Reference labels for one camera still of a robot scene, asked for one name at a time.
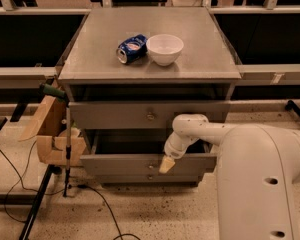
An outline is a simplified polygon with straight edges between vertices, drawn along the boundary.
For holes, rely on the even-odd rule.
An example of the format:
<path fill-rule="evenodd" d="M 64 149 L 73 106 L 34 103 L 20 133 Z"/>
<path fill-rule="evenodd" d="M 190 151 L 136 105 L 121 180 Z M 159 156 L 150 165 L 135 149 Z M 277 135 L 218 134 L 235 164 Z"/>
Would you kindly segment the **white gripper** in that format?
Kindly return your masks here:
<path fill-rule="evenodd" d="M 186 153 L 188 147 L 194 143 L 194 138 L 189 136 L 180 136 L 173 132 L 164 145 L 165 155 L 162 158 L 159 172 L 166 174 L 175 165 L 174 159 L 181 159 Z"/>

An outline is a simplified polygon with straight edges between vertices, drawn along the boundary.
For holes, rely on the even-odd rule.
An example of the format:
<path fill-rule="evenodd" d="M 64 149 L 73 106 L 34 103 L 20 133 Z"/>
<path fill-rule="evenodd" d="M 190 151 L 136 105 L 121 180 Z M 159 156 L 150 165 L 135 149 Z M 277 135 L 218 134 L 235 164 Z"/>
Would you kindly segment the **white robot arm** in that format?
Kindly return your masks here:
<path fill-rule="evenodd" d="M 159 171 L 167 173 L 198 140 L 218 147 L 220 240 L 299 240 L 293 185 L 300 182 L 300 130 L 212 123 L 201 114 L 173 120 Z"/>

